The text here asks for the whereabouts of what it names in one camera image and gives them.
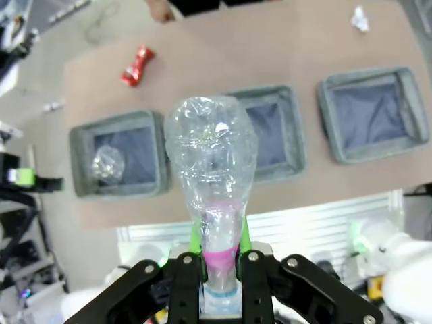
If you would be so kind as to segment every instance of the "green light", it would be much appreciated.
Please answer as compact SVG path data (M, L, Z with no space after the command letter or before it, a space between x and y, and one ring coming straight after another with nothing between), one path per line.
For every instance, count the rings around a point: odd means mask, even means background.
M168 262L168 257L162 256L161 259L158 261L157 265L163 267L166 264L166 262Z
M351 238L352 245L354 245L354 250L359 253L368 252L368 242L367 240L360 234L361 233L361 225L358 221L351 222Z

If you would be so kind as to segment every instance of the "screw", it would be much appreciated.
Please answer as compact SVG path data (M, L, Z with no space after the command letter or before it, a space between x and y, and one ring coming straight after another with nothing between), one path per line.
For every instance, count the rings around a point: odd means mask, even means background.
M250 254L249 254L249 260L251 260L251 261L256 261L256 260L258 260L258 254L255 253L255 252L250 253Z
M186 264L187 264L187 263L191 263L191 262L192 262L192 258L191 258L190 256L185 256L185 257L183 258L183 262L185 262Z
M295 268L298 266L298 261L295 258L289 258L288 261L286 261L286 263L291 268Z
M375 322L376 320L372 315L366 315L365 317L363 317L364 324L375 324Z
M152 273L155 270L155 267L152 265L148 265L145 269L146 273Z

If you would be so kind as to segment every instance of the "crumpled plastic bottle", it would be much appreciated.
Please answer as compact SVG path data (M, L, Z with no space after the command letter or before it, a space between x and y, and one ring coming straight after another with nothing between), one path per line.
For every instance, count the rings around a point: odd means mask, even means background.
M207 265L209 300L236 295L235 255L257 166L258 139L233 97L193 97L165 121L166 149Z
M106 184L116 184L122 180L125 161L124 156L115 147L101 146L91 165L93 176Z

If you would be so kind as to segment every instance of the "gray bin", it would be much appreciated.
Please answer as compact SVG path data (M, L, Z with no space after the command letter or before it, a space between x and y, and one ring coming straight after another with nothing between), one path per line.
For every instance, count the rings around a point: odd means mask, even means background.
M92 172L95 153L104 144L124 157L124 172L115 184L98 180ZM73 128L70 156L78 197L151 197L169 188L163 120L152 111L135 111Z
M255 182L292 179L306 169L306 145L294 93L287 86L229 94L246 108L258 136Z
M407 67L335 74L319 86L319 105L335 160L362 163L425 146L423 99Z

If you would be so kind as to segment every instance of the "yellow object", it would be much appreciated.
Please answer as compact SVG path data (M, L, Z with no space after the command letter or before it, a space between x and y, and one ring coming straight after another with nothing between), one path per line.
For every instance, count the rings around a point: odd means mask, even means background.
M166 323L168 321L168 312L166 309L160 310L155 314L155 318L159 324Z
M383 298L384 276L372 277L367 281L367 296L370 300Z

